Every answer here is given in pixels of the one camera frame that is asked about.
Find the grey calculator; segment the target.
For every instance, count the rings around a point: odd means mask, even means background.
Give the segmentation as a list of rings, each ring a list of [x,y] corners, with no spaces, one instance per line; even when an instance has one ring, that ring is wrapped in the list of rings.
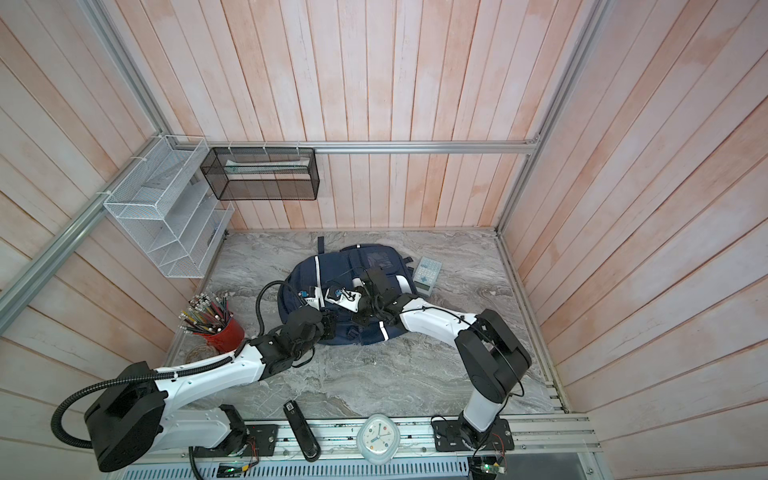
[[[425,298],[432,295],[436,286],[438,276],[442,269],[442,263],[422,257],[412,274],[413,282],[418,293]]]

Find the navy blue student backpack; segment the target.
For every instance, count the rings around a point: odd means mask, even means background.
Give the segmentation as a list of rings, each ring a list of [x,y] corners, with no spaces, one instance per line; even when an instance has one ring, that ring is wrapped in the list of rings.
[[[414,294],[413,259],[382,244],[356,244],[335,252],[320,250],[297,264],[279,285],[280,320],[304,305],[330,323],[326,345],[370,345],[405,333],[386,303]]]

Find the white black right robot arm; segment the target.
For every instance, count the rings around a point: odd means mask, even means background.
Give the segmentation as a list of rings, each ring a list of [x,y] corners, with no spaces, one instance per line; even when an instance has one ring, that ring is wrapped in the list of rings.
[[[458,418],[466,441],[477,444],[490,434],[513,389],[532,366],[532,357],[494,310],[462,313],[402,292],[375,268],[353,281],[360,294],[353,319],[363,325],[381,320],[385,327],[420,333],[458,351],[473,392]]]

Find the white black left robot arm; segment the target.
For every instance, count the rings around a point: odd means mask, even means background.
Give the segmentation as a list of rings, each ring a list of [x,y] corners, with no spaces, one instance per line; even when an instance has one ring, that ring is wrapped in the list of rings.
[[[240,454],[249,430],[235,406],[193,411],[189,404],[300,367],[305,353],[335,333],[335,314],[303,306],[278,328],[208,360],[158,369],[134,363],[67,397],[52,414],[51,431],[66,445],[92,450],[102,472],[160,450]]]

